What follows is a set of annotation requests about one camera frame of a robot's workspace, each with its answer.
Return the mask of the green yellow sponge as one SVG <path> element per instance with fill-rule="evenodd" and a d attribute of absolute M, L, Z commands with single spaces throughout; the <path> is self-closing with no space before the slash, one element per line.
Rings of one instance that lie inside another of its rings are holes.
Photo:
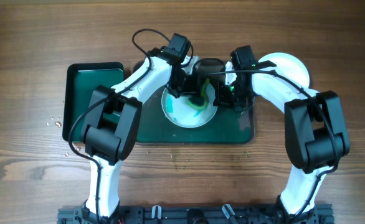
<path fill-rule="evenodd" d="M 207 86 L 210 83 L 209 79 L 206 79 L 205 82 L 202 84 L 199 95 L 190 96 L 186 103 L 188 106 L 195 110 L 205 110 L 209 104 L 209 97 L 206 93 Z"/>

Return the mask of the white plate stained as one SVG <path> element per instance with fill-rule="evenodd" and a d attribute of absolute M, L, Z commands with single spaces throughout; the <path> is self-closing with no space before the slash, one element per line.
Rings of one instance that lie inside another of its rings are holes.
<path fill-rule="evenodd" d="M 182 128 L 198 128 L 205 125 L 214 117 L 217 111 L 217 107 L 213 105 L 215 89 L 209 82 L 207 82 L 205 94 L 207 99 L 206 108 L 194 109 L 188 103 L 189 96 L 175 98 L 165 89 L 161 97 L 161 107 L 165 117 Z"/>
<path fill-rule="evenodd" d="M 293 55 L 275 52 L 263 56 L 259 62 L 271 61 L 282 75 L 292 79 L 302 87 L 310 87 L 310 74 L 304 63 Z"/>

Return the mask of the white plate front stained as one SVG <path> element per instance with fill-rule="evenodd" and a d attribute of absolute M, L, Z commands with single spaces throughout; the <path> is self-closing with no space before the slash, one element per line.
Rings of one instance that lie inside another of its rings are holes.
<path fill-rule="evenodd" d="M 259 62 L 271 61 L 282 75 L 292 79 L 302 87 L 310 87 L 310 74 L 304 63 L 293 55 L 275 52 L 263 56 Z"/>

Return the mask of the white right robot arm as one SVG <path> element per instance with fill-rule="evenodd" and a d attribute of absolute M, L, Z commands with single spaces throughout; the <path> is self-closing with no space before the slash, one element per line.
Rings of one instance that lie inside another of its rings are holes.
<path fill-rule="evenodd" d="M 250 90 L 276 106 L 285 119 L 285 149 L 292 169 L 277 197 L 274 219 L 294 223 L 315 212 L 315 197 L 350 149 L 341 102 L 333 91 L 309 87 L 310 76 L 298 60 L 228 62 L 214 76 L 232 77 L 229 91 Z"/>

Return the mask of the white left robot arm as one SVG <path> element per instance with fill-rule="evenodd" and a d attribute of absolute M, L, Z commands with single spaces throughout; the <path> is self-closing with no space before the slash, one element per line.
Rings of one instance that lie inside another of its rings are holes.
<path fill-rule="evenodd" d="M 85 218 L 108 223 L 118 213 L 121 165 L 132 151 L 143 104 L 178 75 L 192 75 L 198 56 L 153 49 L 132 75 L 112 87 L 98 86 L 82 121 L 81 141 L 90 161 L 90 193 Z"/>

